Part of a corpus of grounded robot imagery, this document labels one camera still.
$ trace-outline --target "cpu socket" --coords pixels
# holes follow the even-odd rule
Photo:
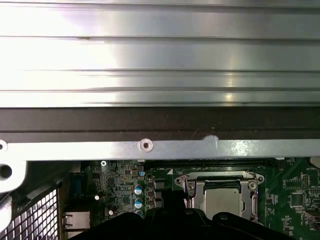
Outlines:
[[[190,172],[174,183],[183,188],[187,208],[204,211],[208,219],[228,212],[247,220],[258,220],[258,185],[264,176],[248,171]]]

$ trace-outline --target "capacitor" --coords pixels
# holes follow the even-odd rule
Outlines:
[[[136,214],[138,214],[140,217],[144,217],[144,213],[141,210],[135,211]]]
[[[140,195],[140,194],[142,194],[142,190],[143,190],[143,188],[142,188],[141,185],[136,185],[136,186],[134,187],[134,194],[135,194],[135,195]]]
[[[109,210],[109,215],[112,216],[117,212],[117,206],[116,205],[112,205],[110,210]]]
[[[143,200],[142,200],[141,198],[137,198],[137,199],[134,201],[134,207],[135,207],[136,209],[142,208],[143,204],[144,204],[144,202],[143,202]]]
[[[99,191],[96,195],[94,195],[94,199],[99,201],[103,196],[105,196],[103,191]]]

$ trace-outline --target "circuit board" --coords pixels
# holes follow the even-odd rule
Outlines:
[[[91,162],[85,169],[87,191],[100,193],[91,225],[125,212],[142,217],[148,209],[160,207],[155,185],[181,190],[175,179],[190,172],[250,171],[264,176],[258,186],[258,222],[298,240],[319,239],[319,224],[308,213],[320,208],[320,170],[306,158],[201,161],[107,161]]]

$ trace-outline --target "metal cage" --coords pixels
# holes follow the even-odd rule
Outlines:
[[[58,240],[57,190],[17,216],[0,233],[0,240]]]

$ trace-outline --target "metal frame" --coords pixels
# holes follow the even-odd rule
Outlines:
[[[0,179],[0,193],[17,188],[24,180],[27,161],[74,160],[184,160],[230,158],[312,157],[320,154],[320,139],[39,142],[9,143],[0,151],[0,163],[12,176]]]
[[[0,108],[320,105],[317,1],[0,6]]]

